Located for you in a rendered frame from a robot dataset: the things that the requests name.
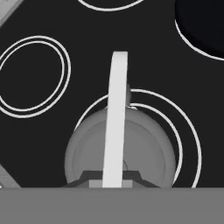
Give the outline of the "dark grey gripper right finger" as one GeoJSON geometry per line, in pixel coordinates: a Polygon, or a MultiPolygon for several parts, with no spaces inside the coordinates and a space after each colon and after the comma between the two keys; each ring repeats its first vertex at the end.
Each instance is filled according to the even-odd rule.
{"type": "Polygon", "coordinates": [[[122,188],[158,188],[158,185],[142,178],[139,171],[124,171],[122,173],[122,188]]]}

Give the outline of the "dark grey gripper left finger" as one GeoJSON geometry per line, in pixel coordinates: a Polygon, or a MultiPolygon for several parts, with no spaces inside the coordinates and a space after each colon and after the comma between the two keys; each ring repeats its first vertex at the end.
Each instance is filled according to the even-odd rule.
{"type": "Polygon", "coordinates": [[[66,188],[89,188],[90,180],[102,180],[102,171],[84,171],[80,178],[66,184],[66,188]]]}

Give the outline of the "grey kettle with white handle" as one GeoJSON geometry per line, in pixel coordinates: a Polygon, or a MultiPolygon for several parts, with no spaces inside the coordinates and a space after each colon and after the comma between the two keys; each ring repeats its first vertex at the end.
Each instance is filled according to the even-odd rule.
{"type": "Polygon", "coordinates": [[[127,72],[128,54],[114,52],[107,107],[80,122],[68,142],[65,174],[69,183],[88,174],[102,187],[122,187],[125,179],[134,177],[152,186],[172,186],[171,141],[155,120],[130,106],[127,72]]]}

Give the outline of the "black glass hob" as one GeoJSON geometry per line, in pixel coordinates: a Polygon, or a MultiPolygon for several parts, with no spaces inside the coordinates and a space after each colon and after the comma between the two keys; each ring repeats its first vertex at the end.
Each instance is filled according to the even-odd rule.
{"type": "Polygon", "coordinates": [[[224,187],[224,60],[193,50],[175,0],[24,0],[0,28],[0,165],[22,187],[66,182],[67,142],[107,103],[112,54],[183,161],[177,186],[224,187]]]}

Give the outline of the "black pan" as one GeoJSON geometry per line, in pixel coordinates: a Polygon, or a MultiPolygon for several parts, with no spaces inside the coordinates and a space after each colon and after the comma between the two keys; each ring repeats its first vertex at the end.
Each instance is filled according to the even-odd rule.
{"type": "Polygon", "coordinates": [[[196,52],[224,60],[224,0],[175,0],[179,36],[196,52]]]}

